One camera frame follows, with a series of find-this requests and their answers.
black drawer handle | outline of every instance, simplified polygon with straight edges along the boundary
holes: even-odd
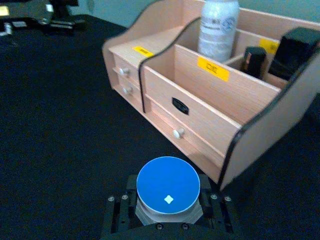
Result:
[[[172,104],[176,107],[180,112],[182,112],[185,115],[189,115],[189,108],[180,100],[176,98],[172,98]]]

light blue wall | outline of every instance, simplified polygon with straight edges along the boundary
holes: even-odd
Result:
[[[154,0],[79,0],[70,7],[73,15],[89,14],[129,27],[139,13]],[[242,8],[320,22],[320,0],[239,0]]]

wooden drawer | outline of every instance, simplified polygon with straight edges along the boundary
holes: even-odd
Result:
[[[144,74],[146,95],[224,156],[240,124],[151,68],[145,67]],[[188,107],[188,114],[173,105],[173,98]]]
[[[128,97],[134,97],[141,104],[141,92],[140,89],[133,84],[128,78],[118,75],[119,84],[121,86],[122,93]]]
[[[203,141],[195,132],[193,132],[188,126],[180,122],[178,119],[167,112],[163,107],[152,99],[150,100],[150,110],[158,115],[166,124],[172,128],[171,135],[177,139],[177,144],[180,141],[186,140],[196,149],[199,150],[207,159],[213,162],[219,169],[222,168],[224,163],[224,157],[214,150],[212,146]],[[177,136],[177,132],[183,130],[183,134]]]
[[[127,63],[125,60],[121,59],[117,55],[113,55],[115,61],[116,72],[119,74],[120,69],[125,70],[128,69],[127,77],[138,87],[139,83],[139,72],[138,69]]]

white square sticker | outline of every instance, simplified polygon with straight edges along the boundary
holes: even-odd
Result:
[[[51,4],[46,4],[45,7],[48,12],[50,13],[54,12],[54,7]]]

wooden desk organizer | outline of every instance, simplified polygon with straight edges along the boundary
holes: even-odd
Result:
[[[320,24],[241,8],[232,57],[219,63],[197,53],[204,3],[156,1],[102,51],[111,87],[222,190],[301,119],[319,92],[320,54],[290,81],[268,70],[286,32]],[[261,44],[268,49],[263,81],[239,71],[246,47]]]

